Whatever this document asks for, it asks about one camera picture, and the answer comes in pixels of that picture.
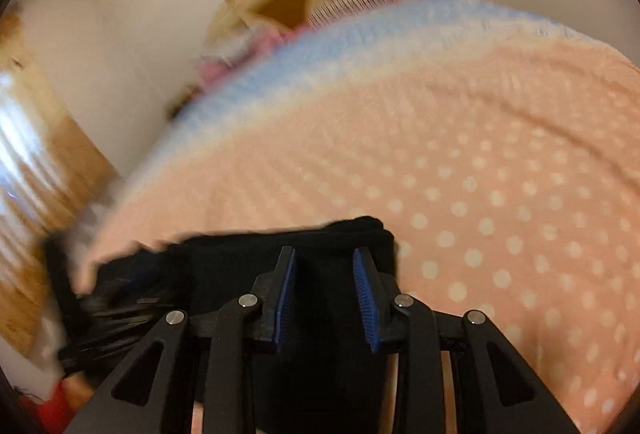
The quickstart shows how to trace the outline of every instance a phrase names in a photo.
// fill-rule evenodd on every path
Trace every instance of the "metal pin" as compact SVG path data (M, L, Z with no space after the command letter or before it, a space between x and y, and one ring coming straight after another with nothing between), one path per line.
M252 293L247 293L246 295L242 295L238 299L238 304L243 308L250 308L251 306L255 306L258 303L258 297Z
M174 324L179 324L184 320L184 313L177 309L173 311L169 311L166 314L165 320L168 324L171 324L172 326Z
M394 302L401 308L408 308L409 306L413 305L414 299L413 297L411 297L411 295L401 293L400 295L396 295Z
M481 311L478 311L477 309L473 309L466 314L466 319L472 324L484 324L484 321L486 320L486 316Z

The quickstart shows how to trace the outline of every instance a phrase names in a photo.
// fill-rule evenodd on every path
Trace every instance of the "bed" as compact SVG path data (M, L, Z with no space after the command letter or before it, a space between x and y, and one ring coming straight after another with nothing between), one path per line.
M183 111L76 280L134 242L370 214L398 281L484 311L581 432L640 382L640 72L552 21L402 0L306 32Z

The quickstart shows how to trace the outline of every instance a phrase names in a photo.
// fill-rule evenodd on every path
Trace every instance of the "red object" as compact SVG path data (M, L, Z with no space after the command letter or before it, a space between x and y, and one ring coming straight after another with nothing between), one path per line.
M47 434L63 434L75 414L66 401L62 380L53 388L51 399L35 408L35 415Z

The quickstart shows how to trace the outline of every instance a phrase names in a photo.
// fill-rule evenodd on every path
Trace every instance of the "pink fabric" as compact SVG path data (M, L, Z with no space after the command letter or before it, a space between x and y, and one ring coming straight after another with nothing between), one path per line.
M379 217L399 241L402 290L483 310L581 431L603 432L640 382L640 72L600 45L517 34L414 62L175 161L89 258ZM92 279L85 265L79 289Z
M295 31L285 31L277 26L266 26L256 32L254 40L247 52L238 60L229 64L221 59L204 60L198 65L200 86L205 93L217 91L222 83L233 74L241 71L249 64L269 57L276 49L293 42L300 34L306 31L302 26Z

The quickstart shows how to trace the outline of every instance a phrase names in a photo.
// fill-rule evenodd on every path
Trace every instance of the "black cloth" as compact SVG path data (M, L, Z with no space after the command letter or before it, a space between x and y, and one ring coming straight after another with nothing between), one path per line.
M296 250L295 313L282 352L254 356L256 426L268 434L377 433L386 360L366 343L352 259L355 248L368 246L378 270L395 274L394 237L381 221L196 236L168 245L164 262L181 263L175 273L190 287L182 295L191 294L181 304L193 316L249 292L258 275L274 269L283 246ZM133 258L102 266L96 287L130 270Z

